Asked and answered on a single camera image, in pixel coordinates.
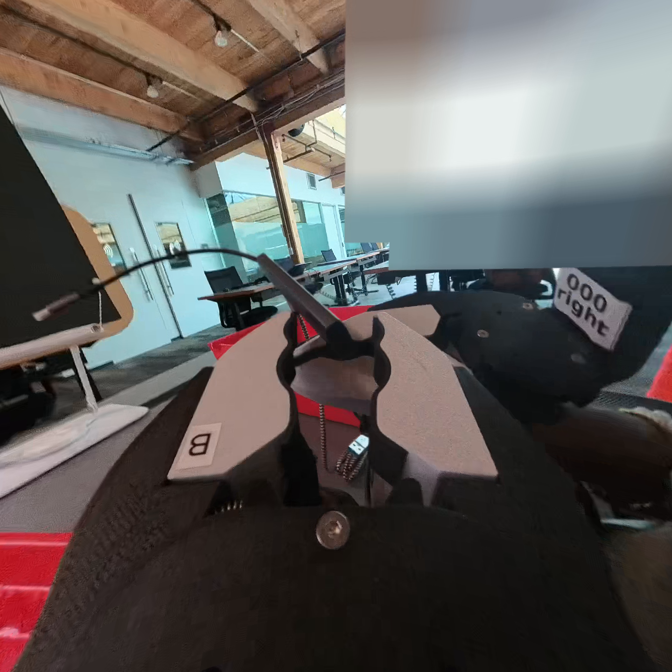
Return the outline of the red plastic bin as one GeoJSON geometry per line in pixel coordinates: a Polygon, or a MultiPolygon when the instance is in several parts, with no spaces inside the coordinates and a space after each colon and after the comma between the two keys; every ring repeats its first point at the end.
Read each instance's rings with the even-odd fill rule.
{"type": "MultiPolygon", "coordinates": [[[[329,310],[340,319],[347,320],[351,317],[365,313],[369,307],[370,306],[333,307],[329,310]]],[[[260,324],[257,324],[242,331],[238,331],[226,337],[212,341],[209,343],[209,348],[214,357],[216,359],[220,359],[229,349],[235,347],[238,342],[258,329],[260,326],[260,324]]],[[[309,324],[306,324],[305,330],[301,326],[297,327],[297,342],[299,345],[304,343],[309,337],[312,338],[315,336],[316,332],[309,324]]],[[[319,415],[319,405],[317,402],[307,399],[300,394],[296,395],[296,401],[298,412],[300,414],[311,417],[317,417],[319,415]]],[[[324,417],[327,421],[350,425],[352,427],[360,426],[360,420],[354,413],[343,410],[341,408],[325,406],[324,417]]]]}
{"type": "Polygon", "coordinates": [[[1,670],[11,671],[46,603],[72,533],[1,533],[1,670]]]}
{"type": "Polygon", "coordinates": [[[646,396],[666,403],[671,403],[671,365],[672,349],[669,348],[662,360],[646,396]]]}

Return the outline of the wooden office desk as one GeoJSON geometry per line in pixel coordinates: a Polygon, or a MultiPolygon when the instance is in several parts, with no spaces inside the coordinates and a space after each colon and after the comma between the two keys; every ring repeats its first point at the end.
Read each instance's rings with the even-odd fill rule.
{"type": "Polygon", "coordinates": [[[263,301],[279,295],[271,282],[247,285],[234,290],[201,296],[199,301],[214,302],[220,323],[225,329],[243,331],[261,324],[278,314],[276,306],[264,306],[263,301]]]}

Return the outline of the person's right hand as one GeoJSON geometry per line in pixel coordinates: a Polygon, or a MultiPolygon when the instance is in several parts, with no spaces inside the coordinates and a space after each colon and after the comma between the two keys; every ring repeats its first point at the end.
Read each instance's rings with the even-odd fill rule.
{"type": "Polygon", "coordinates": [[[671,471],[671,415],[662,410],[569,407],[556,423],[529,430],[567,467],[662,476],[671,471]]]}

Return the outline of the wooden support post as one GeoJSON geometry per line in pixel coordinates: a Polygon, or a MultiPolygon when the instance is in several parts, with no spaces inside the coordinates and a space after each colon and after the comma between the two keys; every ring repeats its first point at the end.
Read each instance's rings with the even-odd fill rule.
{"type": "Polygon", "coordinates": [[[281,142],[278,134],[270,123],[264,123],[261,127],[261,139],[271,173],[275,197],[281,218],[281,227],[285,237],[288,252],[295,265],[305,261],[292,199],[290,197],[288,181],[284,171],[281,142]]]}

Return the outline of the row of office desks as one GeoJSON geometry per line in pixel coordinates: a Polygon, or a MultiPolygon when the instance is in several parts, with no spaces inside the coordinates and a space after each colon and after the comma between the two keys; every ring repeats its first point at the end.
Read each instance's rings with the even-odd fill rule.
{"type": "Polygon", "coordinates": [[[369,253],[332,261],[309,268],[301,280],[322,284],[318,294],[330,301],[330,307],[349,307],[359,304],[359,296],[369,297],[379,292],[369,288],[366,274],[374,265],[389,260],[389,248],[379,248],[369,253]]]}

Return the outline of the black office chair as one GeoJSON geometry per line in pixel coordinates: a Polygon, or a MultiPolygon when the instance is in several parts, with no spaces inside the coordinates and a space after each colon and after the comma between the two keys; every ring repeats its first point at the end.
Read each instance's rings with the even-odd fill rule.
{"type": "Polygon", "coordinates": [[[224,292],[226,290],[234,290],[242,288],[247,285],[243,283],[235,266],[226,267],[220,270],[214,270],[204,273],[208,281],[212,294],[217,292],[224,292]]]}

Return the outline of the grey metal usb hub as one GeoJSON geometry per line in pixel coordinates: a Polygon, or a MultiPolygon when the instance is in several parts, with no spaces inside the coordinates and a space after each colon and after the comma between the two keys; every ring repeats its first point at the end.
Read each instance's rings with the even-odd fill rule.
{"type": "Polygon", "coordinates": [[[322,305],[305,287],[265,254],[253,258],[273,285],[281,291],[292,311],[307,319],[324,341],[326,352],[333,359],[346,361],[358,357],[374,357],[368,341],[356,341],[346,325],[322,305]]]}

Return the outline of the white board stand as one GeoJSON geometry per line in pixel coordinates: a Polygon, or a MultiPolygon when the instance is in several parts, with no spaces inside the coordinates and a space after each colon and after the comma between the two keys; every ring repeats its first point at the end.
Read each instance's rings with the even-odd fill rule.
{"type": "Polygon", "coordinates": [[[46,321],[69,308],[77,301],[98,294],[98,322],[55,332],[38,339],[1,348],[1,369],[25,364],[35,359],[69,350],[75,372],[83,385],[87,410],[68,416],[46,429],[31,431],[24,438],[13,440],[1,450],[1,497],[35,481],[55,467],[78,456],[99,442],[113,436],[143,419],[148,408],[110,402],[99,404],[88,380],[80,347],[112,335],[113,323],[103,320],[102,294],[109,294],[120,315],[116,323],[121,329],[132,319],[132,305],[120,285],[120,277],[106,280],[94,278],[86,290],[73,292],[51,302],[32,316],[38,322],[46,321]]]}

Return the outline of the white double door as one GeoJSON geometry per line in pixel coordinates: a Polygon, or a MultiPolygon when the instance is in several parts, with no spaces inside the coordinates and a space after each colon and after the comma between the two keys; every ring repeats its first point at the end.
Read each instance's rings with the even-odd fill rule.
{"type": "MultiPolygon", "coordinates": [[[[154,257],[131,194],[123,195],[106,214],[95,217],[91,228],[116,273],[154,257]]],[[[147,265],[127,275],[121,283],[134,308],[130,328],[143,345],[154,348],[182,337],[157,268],[147,265]]]]}

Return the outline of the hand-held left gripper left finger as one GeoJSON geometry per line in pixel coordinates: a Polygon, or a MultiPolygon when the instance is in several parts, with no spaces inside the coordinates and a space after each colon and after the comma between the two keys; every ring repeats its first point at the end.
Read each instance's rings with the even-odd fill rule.
{"type": "Polygon", "coordinates": [[[218,359],[169,482],[282,482],[281,449],[298,431],[296,346],[296,316],[281,313],[218,359]]]}

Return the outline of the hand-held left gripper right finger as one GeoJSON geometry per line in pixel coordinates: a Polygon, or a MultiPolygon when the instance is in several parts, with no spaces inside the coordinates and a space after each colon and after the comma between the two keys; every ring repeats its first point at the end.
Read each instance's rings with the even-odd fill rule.
{"type": "Polygon", "coordinates": [[[437,505],[452,486],[497,486],[498,469],[447,354],[390,313],[374,313],[371,340],[374,475],[390,488],[415,480],[425,505],[437,505]]]}

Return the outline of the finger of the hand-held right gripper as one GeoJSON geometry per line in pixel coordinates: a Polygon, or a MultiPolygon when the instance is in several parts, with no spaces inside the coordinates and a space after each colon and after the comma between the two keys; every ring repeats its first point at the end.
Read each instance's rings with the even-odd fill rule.
{"type": "Polygon", "coordinates": [[[378,385],[373,361],[310,361],[296,368],[291,388],[318,404],[369,415],[378,385]]]}
{"type": "Polygon", "coordinates": [[[440,315],[431,305],[403,307],[400,309],[400,322],[429,340],[439,327],[440,315]]]}

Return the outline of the black board with wooden frame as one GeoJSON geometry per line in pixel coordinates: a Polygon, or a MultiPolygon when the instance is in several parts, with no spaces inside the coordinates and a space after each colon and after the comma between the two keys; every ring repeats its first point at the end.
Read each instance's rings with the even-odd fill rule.
{"type": "Polygon", "coordinates": [[[92,226],[61,206],[1,111],[1,369],[117,335],[134,315],[92,226]]]}

